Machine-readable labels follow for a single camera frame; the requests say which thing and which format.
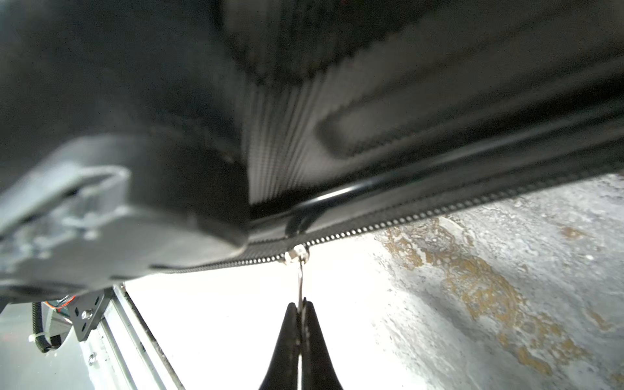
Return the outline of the black hard-shell suitcase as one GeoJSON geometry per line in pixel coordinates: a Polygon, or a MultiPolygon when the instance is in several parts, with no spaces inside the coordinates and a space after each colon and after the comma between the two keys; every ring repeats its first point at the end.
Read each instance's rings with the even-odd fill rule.
{"type": "Polygon", "coordinates": [[[1,298],[623,166],[620,1],[4,1],[1,298]]]}

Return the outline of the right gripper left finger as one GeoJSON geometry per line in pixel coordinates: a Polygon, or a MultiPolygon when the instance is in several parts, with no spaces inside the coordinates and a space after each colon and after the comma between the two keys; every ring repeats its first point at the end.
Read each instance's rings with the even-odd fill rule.
{"type": "Polygon", "coordinates": [[[299,313],[293,302],[287,305],[279,332],[260,390],[297,389],[301,333],[299,313]]]}

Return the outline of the metal zipper pull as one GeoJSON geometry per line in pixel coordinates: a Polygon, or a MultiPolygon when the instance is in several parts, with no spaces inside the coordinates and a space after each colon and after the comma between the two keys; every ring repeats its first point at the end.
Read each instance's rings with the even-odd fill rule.
{"type": "Polygon", "coordinates": [[[287,250],[284,254],[284,261],[288,265],[297,267],[297,311],[301,312],[303,307],[303,282],[304,282],[304,266],[310,258],[309,249],[303,245],[295,245],[287,250]]]}

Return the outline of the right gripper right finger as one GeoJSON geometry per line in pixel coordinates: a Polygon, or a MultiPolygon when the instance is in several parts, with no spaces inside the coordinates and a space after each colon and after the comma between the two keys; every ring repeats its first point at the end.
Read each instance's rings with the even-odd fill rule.
{"type": "Polygon", "coordinates": [[[342,390],[328,352],[314,304],[302,302],[300,315],[302,389],[342,390]]]}

